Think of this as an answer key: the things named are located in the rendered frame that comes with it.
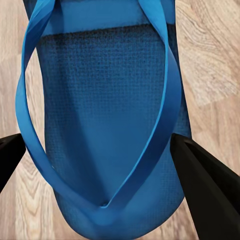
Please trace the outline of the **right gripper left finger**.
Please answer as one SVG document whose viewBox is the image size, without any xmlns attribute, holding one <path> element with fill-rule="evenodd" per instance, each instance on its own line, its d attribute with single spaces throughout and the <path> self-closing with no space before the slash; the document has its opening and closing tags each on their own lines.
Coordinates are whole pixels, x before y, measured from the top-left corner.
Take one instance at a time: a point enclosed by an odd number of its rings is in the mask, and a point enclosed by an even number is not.
<svg viewBox="0 0 240 240">
<path fill-rule="evenodd" d="M 22 134 L 0 138 L 0 193 L 26 152 Z"/>
</svg>

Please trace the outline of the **sandal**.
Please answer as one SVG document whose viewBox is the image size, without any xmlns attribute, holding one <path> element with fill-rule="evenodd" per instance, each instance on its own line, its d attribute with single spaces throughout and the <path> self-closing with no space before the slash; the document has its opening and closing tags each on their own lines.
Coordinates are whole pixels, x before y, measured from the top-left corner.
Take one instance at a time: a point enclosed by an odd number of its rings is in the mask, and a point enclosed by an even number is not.
<svg viewBox="0 0 240 240">
<path fill-rule="evenodd" d="M 136 240 L 185 195 L 170 152 L 192 139 L 175 0 L 23 0 L 29 24 L 15 111 L 25 146 L 70 227 L 89 240 Z M 26 69 L 37 50 L 45 150 Z"/>
</svg>

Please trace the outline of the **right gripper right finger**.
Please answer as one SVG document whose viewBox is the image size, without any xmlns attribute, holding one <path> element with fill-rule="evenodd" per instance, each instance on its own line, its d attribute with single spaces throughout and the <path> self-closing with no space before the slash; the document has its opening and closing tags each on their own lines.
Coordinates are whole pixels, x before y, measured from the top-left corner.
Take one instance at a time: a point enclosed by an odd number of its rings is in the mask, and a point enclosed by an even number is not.
<svg viewBox="0 0 240 240">
<path fill-rule="evenodd" d="M 169 150 L 199 240 L 240 240 L 240 176 L 187 136 Z"/>
</svg>

